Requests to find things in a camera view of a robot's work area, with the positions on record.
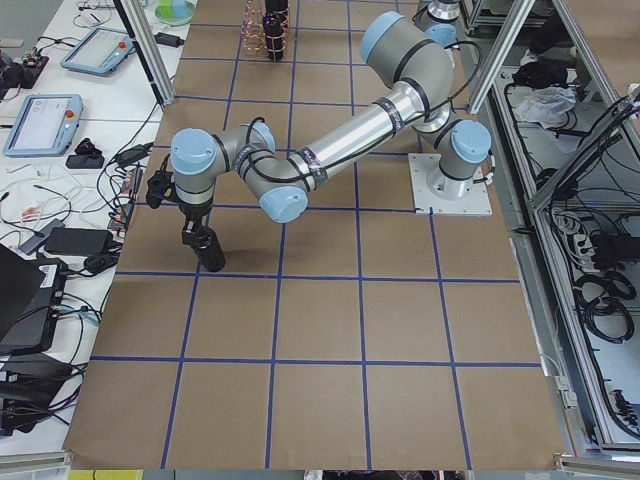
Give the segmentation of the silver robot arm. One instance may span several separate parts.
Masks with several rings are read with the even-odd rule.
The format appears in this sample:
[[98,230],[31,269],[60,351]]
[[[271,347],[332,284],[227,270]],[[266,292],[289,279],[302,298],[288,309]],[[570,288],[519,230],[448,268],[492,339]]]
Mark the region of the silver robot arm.
[[490,155],[491,136],[481,123],[450,111],[453,66],[446,47],[389,11],[364,33],[360,55],[388,93],[285,160],[276,158],[271,130],[260,120],[218,135],[194,128],[174,135],[168,159],[174,200],[185,216],[184,244],[205,251],[216,242],[203,219],[219,176],[236,172],[273,221],[288,223],[306,209],[309,192],[408,127],[440,154],[431,188],[437,196],[450,198],[454,187],[471,183]]
[[459,14],[459,0],[420,1],[412,22],[429,39],[447,47],[457,41],[455,22]]

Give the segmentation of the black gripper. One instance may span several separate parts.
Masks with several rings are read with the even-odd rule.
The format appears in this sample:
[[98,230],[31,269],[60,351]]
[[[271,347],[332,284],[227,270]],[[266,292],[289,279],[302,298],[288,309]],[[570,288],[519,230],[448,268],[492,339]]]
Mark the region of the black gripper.
[[203,223],[203,219],[211,211],[212,201],[190,204],[179,203],[179,210],[185,216],[184,226],[181,231],[184,245],[210,245],[211,230]]

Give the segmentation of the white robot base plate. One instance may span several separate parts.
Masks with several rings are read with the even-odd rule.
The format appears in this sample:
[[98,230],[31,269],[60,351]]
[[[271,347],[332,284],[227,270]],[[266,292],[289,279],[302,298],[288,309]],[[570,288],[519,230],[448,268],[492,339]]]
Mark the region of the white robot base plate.
[[452,180],[440,169],[439,154],[408,155],[414,209],[418,215],[475,216],[492,215],[488,188],[478,166],[474,176]]

